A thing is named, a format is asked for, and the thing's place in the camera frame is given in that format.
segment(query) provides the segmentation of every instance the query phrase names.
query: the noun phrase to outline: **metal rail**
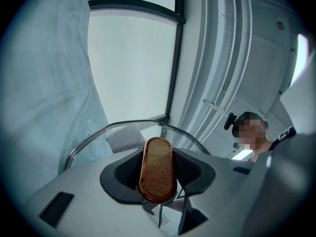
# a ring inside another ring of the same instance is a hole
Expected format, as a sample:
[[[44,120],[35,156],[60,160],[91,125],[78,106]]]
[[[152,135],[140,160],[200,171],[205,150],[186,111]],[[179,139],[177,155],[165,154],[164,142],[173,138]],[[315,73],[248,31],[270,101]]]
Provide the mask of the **metal rail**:
[[[182,135],[184,135],[185,137],[191,139],[194,142],[194,144],[202,151],[202,153],[204,153],[206,155],[211,155],[211,153],[205,148],[205,146],[203,146],[195,137],[193,137],[191,134],[187,133],[186,131],[183,131],[183,130],[181,130],[179,128],[176,128],[176,127],[174,127],[172,125],[169,125],[169,124],[166,124],[166,123],[162,123],[162,122],[159,122],[157,120],[150,120],[150,119],[129,120],[129,121],[121,121],[121,122],[116,122],[116,123],[112,123],[112,124],[106,125],[106,126],[100,128],[99,130],[95,131],[94,133],[92,133],[91,135],[86,137],[85,139],[83,139],[68,154],[68,156],[66,158],[65,166],[64,166],[64,171],[71,167],[75,157],[80,153],[80,151],[82,149],[84,149],[90,142],[92,142],[93,140],[98,138],[101,134],[109,131],[112,128],[125,126],[125,125],[128,125],[130,123],[137,123],[137,122],[152,122],[152,123],[156,123],[156,124],[160,125],[161,127],[167,127],[170,130],[179,132]]]

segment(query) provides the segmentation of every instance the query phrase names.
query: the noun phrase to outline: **copper rim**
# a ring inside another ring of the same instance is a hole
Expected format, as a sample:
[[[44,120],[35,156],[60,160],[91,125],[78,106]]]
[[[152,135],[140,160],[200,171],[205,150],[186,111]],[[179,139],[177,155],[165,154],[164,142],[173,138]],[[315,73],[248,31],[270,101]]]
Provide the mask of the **copper rim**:
[[[172,187],[170,192],[164,196],[164,197],[153,197],[152,195],[150,195],[145,188],[145,177],[146,177],[146,169],[147,169],[147,158],[148,158],[148,145],[153,141],[153,140],[162,140],[164,141],[168,147],[169,147],[169,156],[170,156],[170,168],[171,168],[171,182],[172,182]],[[149,139],[148,141],[146,141],[145,143],[145,147],[144,147],[144,154],[143,154],[143,163],[142,163],[142,169],[141,169],[141,173],[140,173],[140,179],[139,179],[139,188],[140,191],[143,195],[143,198],[150,202],[150,203],[154,203],[154,204],[161,204],[161,203],[166,203],[168,201],[170,201],[173,196],[175,195],[176,191],[177,191],[177,180],[176,180],[176,176],[175,176],[175,172],[174,172],[174,163],[173,163],[173,149],[172,149],[172,145],[164,138],[161,137],[154,137]]]

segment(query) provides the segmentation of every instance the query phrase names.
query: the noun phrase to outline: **wooden oval object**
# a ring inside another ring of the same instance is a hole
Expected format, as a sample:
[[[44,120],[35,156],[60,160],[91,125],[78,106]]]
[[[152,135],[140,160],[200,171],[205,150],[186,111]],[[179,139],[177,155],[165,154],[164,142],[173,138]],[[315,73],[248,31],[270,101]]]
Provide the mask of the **wooden oval object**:
[[[171,144],[163,138],[151,138],[145,143],[139,187],[150,203],[166,203],[177,191],[172,153]]]

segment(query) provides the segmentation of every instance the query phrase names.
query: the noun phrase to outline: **black cord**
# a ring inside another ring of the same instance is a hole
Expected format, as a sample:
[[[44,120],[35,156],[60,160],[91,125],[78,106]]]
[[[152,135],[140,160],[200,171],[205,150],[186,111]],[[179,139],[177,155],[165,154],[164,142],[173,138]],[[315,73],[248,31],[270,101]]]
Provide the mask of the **black cord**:
[[[161,215],[162,215],[162,205],[160,205],[160,210],[159,210],[159,225],[158,225],[158,228],[160,228],[160,226],[161,226],[161,224],[162,224]]]

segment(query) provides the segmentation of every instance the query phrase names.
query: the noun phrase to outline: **ceiling light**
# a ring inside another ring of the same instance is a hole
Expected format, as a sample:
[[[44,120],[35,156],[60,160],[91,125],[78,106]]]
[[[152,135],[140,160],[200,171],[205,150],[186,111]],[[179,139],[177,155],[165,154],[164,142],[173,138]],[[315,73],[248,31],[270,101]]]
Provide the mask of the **ceiling light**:
[[[246,156],[250,155],[252,153],[252,150],[242,150],[239,154],[237,154],[236,156],[234,156],[232,158],[232,160],[242,160],[244,159]]]
[[[305,65],[308,58],[308,41],[307,38],[299,34],[297,36],[297,57],[296,57],[296,65],[292,78],[291,85],[292,86],[298,79],[298,77],[302,74],[305,69]]]

